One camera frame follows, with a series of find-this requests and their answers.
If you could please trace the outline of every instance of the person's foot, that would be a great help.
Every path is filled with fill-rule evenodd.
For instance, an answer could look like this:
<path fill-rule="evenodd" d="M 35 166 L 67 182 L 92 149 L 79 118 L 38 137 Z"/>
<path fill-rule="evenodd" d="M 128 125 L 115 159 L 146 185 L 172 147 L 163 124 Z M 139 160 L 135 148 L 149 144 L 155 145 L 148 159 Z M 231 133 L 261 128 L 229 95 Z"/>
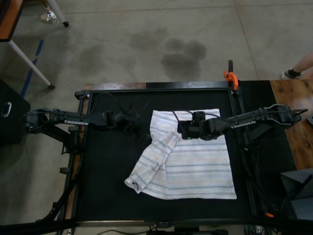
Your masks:
<path fill-rule="evenodd" d="M 282 73 L 280 75 L 280 78 L 283 79 L 283 80 L 286 80 L 286 79 L 300 79 L 301 75 L 300 76 L 297 76 L 297 77 L 292 77 L 290 74 L 289 74 L 289 70 L 287 70 L 286 72 Z"/>

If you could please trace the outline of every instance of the blue tape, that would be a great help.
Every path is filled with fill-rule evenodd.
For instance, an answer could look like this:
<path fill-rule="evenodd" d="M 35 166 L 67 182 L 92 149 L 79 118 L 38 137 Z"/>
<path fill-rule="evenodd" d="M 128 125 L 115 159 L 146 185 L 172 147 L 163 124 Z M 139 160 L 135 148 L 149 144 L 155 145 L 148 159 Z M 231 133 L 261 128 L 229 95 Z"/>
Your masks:
<path fill-rule="evenodd" d="M 39 42 L 39 45 L 37 47 L 37 51 L 36 51 L 36 54 L 35 56 L 39 56 L 40 52 L 41 52 L 41 49 L 43 48 L 43 44 L 44 44 L 44 40 L 41 39 L 40 42 Z M 37 61 L 38 61 L 38 58 L 36 58 L 34 61 L 33 61 L 33 64 L 36 65 L 37 64 Z M 28 88 L 28 85 L 30 83 L 30 79 L 31 79 L 31 76 L 33 75 L 33 70 L 31 68 L 29 68 L 29 71 L 28 71 L 28 74 L 27 74 L 27 77 L 26 77 L 26 80 L 24 82 L 24 86 L 23 86 L 23 89 L 22 89 L 22 92 L 21 92 L 21 96 L 24 98 L 25 95 L 26 95 L 26 91 L 27 91 L 27 88 Z"/>
<path fill-rule="evenodd" d="M 44 44 L 44 40 L 41 39 L 40 42 L 39 42 L 36 54 L 35 54 L 36 56 L 38 56 L 40 54 L 41 48 L 43 48 L 43 44 Z"/>
<path fill-rule="evenodd" d="M 34 61 L 33 61 L 33 64 L 36 65 L 37 64 L 37 60 L 38 58 L 36 58 Z M 29 82 L 30 82 L 30 79 L 31 79 L 31 76 L 33 75 L 33 69 L 29 69 L 28 71 L 28 74 L 27 74 L 27 77 L 26 77 L 26 80 L 25 80 L 25 83 L 24 83 L 24 86 L 23 86 L 23 89 L 22 89 L 22 92 L 21 92 L 21 96 L 24 98 L 25 95 L 26 95 L 26 91 L 27 91 L 27 88 L 28 88 L 28 85 L 29 85 Z"/>

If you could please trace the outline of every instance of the white table leg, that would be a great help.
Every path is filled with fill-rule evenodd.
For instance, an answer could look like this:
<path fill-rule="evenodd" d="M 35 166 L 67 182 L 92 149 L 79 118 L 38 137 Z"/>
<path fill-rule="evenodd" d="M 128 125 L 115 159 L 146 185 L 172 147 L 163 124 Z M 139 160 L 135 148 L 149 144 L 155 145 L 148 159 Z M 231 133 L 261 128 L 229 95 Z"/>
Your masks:
<path fill-rule="evenodd" d="M 31 69 L 49 86 L 50 89 L 54 89 L 54 86 L 46 79 L 46 77 L 39 71 L 39 69 L 27 58 L 22 50 L 11 40 L 8 42 L 12 49 L 31 67 Z"/>
<path fill-rule="evenodd" d="M 58 20 L 64 24 L 65 27 L 68 27 L 68 22 L 65 21 L 65 18 L 58 6 L 58 4 L 55 2 L 55 0 L 47 0 L 49 5 L 51 6 L 52 10 L 54 11 L 54 14 L 58 17 Z"/>

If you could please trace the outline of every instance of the folded cloth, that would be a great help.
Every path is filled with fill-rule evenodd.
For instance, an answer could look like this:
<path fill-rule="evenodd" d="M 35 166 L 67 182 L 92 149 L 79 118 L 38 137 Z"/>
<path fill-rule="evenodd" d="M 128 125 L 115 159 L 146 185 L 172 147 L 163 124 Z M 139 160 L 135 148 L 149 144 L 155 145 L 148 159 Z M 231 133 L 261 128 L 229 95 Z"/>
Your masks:
<path fill-rule="evenodd" d="M 220 115 L 218 109 L 202 110 Z M 176 111 L 179 120 L 191 120 L 186 111 Z M 224 136 L 217 140 L 183 140 L 173 112 L 153 111 L 152 143 L 143 151 L 125 180 L 137 193 L 161 199 L 236 199 Z"/>

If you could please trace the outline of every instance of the floor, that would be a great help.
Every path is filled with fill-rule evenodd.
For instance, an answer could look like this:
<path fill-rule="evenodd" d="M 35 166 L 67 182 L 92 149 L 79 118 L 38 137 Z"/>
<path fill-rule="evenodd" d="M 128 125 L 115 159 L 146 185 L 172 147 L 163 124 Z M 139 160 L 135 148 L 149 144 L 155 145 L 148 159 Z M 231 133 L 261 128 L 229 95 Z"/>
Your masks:
<path fill-rule="evenodd" d="M 25 97 L 33 109 L 76 111 L 74 92 L 86 83 L 222 81 L 229 59 L 241 80 L 279 79 L 313 50 L 313 0 L 57 2 L 69 28 L 40 22 L 43 6 L 32 1 L 13 36 L 56 86 L 49 90 L 34 74 Z M 28 71 L 1 43 L 0 78 L 20 93 Z M 48 213 L 64 187 L 59 168 L 68 156 L 61 148 L 47 136 L 28 135 L 0 149 L 0 224 L 33 222 Z M 237 232 L 230 234 L 242 233 L 242 227 L 232 229 Z"/>

